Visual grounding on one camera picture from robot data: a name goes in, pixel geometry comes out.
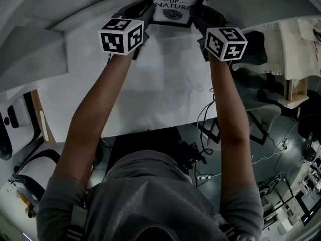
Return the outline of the brown wooden cabinet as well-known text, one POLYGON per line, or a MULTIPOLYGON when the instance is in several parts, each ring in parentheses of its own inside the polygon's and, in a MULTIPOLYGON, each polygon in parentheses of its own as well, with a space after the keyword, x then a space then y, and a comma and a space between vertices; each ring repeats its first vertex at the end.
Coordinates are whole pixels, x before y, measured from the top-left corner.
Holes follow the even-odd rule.
POLYGON ((31 98, 32 98, 32 103, 33 103, 33 107, 35 110, 35 114, 37 117, 37 121, 38 121, 38 124, 39 124, 39 127, 42 132, 42 136, 43 136, 44 140, 49 143, 55 143, 56 141, 55 141, 53 134, 50 130, 50 127, 47 123, 45 114, 43 112, 43 109, 42 109, 42 106, 40 103, 40 99, 39 99, 37 90, 31 91, 31 98))

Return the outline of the white black-trimmed machine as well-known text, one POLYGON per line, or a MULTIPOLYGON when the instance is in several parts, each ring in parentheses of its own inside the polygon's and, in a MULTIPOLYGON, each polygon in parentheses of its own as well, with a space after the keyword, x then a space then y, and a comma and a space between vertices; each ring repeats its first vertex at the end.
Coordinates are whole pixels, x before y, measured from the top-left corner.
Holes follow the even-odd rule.
POLYGON ((0 159, 9 160, 40 134, 30 92, 0 103, 0 159))
POLYGON ((40 151, 13 174, 12 179, 18 190, 33 204, 41 201, 59 158, 60 154, 55 150, 40 151))

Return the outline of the black belt-mounted device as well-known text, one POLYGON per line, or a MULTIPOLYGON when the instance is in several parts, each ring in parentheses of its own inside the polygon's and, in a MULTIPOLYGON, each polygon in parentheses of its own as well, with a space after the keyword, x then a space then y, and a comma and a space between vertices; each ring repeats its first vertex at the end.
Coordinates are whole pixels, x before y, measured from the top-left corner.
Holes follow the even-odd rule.
POLYGON ((199 151, 195 142, 188 144, 185 141, 178 140, 174 159, 182 172, 188 174, 189 170, 193 169, 195 162, 202 161, 206 164, 207 162, 203 154, 210 155, 212 152, 213 150, 210 148, 203 148, 199 151))

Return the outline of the white shell chair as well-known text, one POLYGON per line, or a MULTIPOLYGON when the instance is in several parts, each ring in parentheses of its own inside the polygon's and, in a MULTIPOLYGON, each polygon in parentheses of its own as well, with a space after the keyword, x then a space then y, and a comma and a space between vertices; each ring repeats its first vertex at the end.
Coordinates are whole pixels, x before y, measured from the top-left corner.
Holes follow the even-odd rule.
POLYGON ((262 132, 262 138, 250 135, 250 139, 263 145, 268 137, 274 120, 281 115, 281 109, 274 104, 262 103, 256 100, 243 101, 250 120, 262 132))

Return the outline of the black yellow-patched bag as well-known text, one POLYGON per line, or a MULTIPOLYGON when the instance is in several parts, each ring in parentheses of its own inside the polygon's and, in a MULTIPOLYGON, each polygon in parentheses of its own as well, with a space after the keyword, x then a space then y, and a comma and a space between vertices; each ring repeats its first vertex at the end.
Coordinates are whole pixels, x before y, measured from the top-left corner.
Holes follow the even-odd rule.
POLYGON ((298 126, 298 133, 306 140, 315 142, 319 140, 317 132, 313 131, 309 126, 302 123, 298 126))

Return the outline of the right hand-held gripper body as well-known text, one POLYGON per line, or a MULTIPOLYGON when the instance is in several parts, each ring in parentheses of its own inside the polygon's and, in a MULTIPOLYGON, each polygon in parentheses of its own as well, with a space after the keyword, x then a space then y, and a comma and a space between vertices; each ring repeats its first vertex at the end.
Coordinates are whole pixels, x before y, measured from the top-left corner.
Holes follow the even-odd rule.
POLYGON ((248 44, 238 27, 228 27, 228 21, 218 11, 206 5, 195 5, 195 27, 202 34, 197 42, 208 61, 212 54, 219 61, 232 61, 242 58, 248 44))

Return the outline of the person's grey shirt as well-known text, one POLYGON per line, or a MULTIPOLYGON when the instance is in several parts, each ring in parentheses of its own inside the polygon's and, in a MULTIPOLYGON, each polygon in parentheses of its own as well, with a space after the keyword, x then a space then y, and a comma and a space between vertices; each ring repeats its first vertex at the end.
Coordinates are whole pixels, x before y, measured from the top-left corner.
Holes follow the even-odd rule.
POLYGON ((89 191, 76 180, 51 177, 37 215, 39 241, 64 241, 74 209, 85 241, 135 241, 147 230, 172 241, 260 241, 263 208, 258 188, 233 191, 215 212, 188 177, 105 179, 89 191))

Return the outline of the person's black trousers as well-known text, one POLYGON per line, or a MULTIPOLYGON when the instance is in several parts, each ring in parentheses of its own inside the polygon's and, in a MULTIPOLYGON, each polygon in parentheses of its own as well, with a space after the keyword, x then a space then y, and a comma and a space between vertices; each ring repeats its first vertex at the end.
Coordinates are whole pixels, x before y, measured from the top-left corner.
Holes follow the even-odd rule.
POLYGON ((182 144, 177 127, 117 136, 105 179, 146 176, 185 179, 182 144))

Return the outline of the person's right forearm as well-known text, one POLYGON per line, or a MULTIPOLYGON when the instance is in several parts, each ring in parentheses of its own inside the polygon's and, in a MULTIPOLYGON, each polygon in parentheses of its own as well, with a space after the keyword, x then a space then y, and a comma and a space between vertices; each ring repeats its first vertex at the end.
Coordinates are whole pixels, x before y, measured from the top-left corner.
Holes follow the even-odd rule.
POLYGON ((221 138, 221 199, 256 185, 250 158, 249 121, 226 62, 209 55, 211 80, 221 138))

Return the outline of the white desk with drawers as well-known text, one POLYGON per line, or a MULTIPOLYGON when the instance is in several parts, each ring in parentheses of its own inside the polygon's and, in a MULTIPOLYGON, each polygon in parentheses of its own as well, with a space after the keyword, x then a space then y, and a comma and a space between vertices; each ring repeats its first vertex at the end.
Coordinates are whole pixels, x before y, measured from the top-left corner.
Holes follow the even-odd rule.
MULTIPOLYGON (((98 30, 139 0, 0 0, 0 97, 37 87, 49 136, 63 142, 80 102, 105 67, 98 30)), ((321 16, 313 0, 205 0, 243 30, 321 16)), ((195 27, 152 25, 103 131, 115 136, 194 122, 211 97, 195 27)))

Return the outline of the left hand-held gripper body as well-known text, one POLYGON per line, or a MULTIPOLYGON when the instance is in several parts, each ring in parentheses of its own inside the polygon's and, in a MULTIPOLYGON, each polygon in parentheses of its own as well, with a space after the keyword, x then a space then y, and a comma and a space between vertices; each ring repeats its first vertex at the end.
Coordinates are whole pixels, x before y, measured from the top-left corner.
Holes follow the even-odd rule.
POLYGON ((143 14, 151 5, 148 0, 128 4, 118 12, 98 31, 101 50, 111 55, 129 55, 133 52, 136 60, 149 34, 143 20, 143 14))

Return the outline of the black framed nature picture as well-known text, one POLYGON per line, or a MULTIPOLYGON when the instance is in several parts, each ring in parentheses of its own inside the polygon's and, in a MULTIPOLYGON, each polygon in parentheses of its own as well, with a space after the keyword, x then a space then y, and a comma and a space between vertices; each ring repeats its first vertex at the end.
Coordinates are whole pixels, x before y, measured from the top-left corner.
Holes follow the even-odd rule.
POLYGON ((151 24, 189 28, 192 24, 189 9, 204 0, 149 0, 155 4, 151 24))

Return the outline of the person's left forearm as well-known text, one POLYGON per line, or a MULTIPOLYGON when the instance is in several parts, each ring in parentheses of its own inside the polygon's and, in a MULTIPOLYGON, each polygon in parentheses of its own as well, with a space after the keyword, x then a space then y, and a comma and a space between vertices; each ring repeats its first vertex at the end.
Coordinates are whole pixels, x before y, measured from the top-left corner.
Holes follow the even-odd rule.
POLYGON ((74 113, 53 175, 87 186, 102 131, 133 59, 114 55, 74 113))

